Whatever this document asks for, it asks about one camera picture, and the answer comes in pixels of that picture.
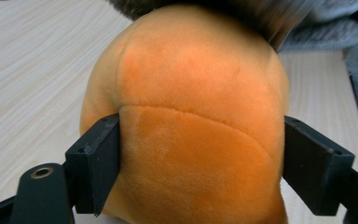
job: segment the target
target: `light wood surface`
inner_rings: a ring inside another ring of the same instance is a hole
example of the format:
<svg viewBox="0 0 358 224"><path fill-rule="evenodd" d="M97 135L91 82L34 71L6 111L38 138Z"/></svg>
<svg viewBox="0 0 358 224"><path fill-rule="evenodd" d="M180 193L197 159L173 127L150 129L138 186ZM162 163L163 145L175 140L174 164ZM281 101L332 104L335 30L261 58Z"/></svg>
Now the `light wood surface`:
<svg viewBox="0 0 358 224"><path fill-rule="evenodd" d="M131 22L106 1L0 1L0 201L26 170L62 163L78 138L92 66ZM356 154L358 112L340 51L281 54L291 80L290 116ZM315 217L284 181L290 223L342 223ZM120 223L76 215L76 223Z"/></svg>

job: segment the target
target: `orange plush toy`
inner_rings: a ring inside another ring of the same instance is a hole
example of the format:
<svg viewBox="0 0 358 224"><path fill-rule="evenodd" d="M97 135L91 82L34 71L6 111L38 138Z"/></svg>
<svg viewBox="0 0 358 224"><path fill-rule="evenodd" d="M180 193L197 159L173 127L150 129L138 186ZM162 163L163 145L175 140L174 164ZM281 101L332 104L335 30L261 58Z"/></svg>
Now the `orange plush toy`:
<svg viewBox="0 0 358 224"><path fill-rule="evenodd" d="M104 213L130 223L286 223L288 81L275 51L206 7L154 10L107 48L81 132L120 115L120 174Z"/></svg>

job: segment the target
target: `seam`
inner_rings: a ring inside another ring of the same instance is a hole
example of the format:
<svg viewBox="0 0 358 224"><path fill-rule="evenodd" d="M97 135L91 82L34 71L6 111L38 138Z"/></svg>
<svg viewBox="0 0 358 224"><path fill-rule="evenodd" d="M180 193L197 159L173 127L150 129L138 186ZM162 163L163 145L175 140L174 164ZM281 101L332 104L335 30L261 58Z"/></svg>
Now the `seam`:
<svg viewBox="0 0 358 224"><path fill-rule="evenodd" d="M185 110L180 110L180 109L177 109L177 108L172 108L172 107L167 107L167 106L164 106L164 105L137 105L137 104L129 104L129 105L122 105L120 107L120 109L118 111L121 110L121 108L123 107L143 107L143 108L157 108L157 109L166 109L166 110L171 110L171 111L175 111L177 113L182 113L182 114L189 114L189 115L192 115L192 116L196 116L196 117L199 117L199 118L203 118L203 119L207 119L208 121L211 121L211 122L215 122L215 123L219 123L219 124L222 124L226 127L228 127L229 129L232 129L238 133L241 133L241 134L244 134L246 135L247 137L251 138L252 140L254 140L263 150L264 152L268 155L268 157L270 159L271 158L271 155L269 155L269 153L267 152L267 148L260 142L258 141L251 132L246 132L246 131L243 131L243 130L240 130L239 128L236 128L230 124L227 124L225 123L224 121L222 120L218 120L218 119L212 119L212 118L208 118L202 114L197 114L197 113L194 113L194 112L190 112L190 111L185 111Z"/></svg>

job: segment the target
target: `plush fabric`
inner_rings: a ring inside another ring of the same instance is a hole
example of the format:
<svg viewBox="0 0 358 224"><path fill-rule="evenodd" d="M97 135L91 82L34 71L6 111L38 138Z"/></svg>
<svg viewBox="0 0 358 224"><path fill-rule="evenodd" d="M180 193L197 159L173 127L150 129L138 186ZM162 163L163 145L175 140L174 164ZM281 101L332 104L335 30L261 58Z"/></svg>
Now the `plush fabric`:
<svg viewBox="0 0 358 224"><path fill-rule="evenodd" d="M104 212L130 223L286 223L280 193L288 81L234 19L174 5L144 15L95 65L81 132L120 115Z"/></svg>

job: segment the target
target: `metal bolt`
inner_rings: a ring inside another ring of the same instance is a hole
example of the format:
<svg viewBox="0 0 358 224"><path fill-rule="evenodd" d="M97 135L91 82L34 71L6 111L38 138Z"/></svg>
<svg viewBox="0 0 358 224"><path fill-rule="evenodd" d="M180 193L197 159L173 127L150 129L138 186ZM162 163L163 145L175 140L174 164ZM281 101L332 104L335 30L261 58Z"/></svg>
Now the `metal bolt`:
<svg viewBox="0 0 358 224"><path fill-rule="evenodd" d="M52 167L42 167L31 173L32 179L41 179L46 176L49 176L53 173L54 169Z"/></svg>

